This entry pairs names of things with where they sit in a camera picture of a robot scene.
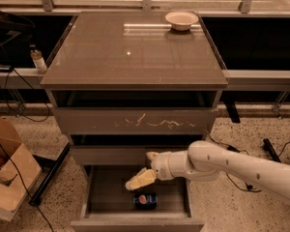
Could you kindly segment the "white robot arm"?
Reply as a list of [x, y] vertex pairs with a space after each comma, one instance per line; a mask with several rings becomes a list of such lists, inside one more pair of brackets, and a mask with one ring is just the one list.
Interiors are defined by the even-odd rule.
[[195, 141], [185, 151], [147, 152], [151, 168], [141, 169], [126, 182], [127, 190], [151, 185], [155, 180], [183, 177], [212, 181], [220, 171], [273, 195], [290, 206], [290, 165], [228, 151], [208, 141]]

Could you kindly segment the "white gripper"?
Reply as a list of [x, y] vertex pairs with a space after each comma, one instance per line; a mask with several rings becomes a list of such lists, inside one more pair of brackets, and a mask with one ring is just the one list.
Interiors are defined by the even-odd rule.
[[157, 178], [161, 181], [184, 177], [188, 154], [180, 152], [147, 152], [152, 169], [142, 168], [134, 177], [126, 182], [127, 190], [136, 190], [151, 185]]

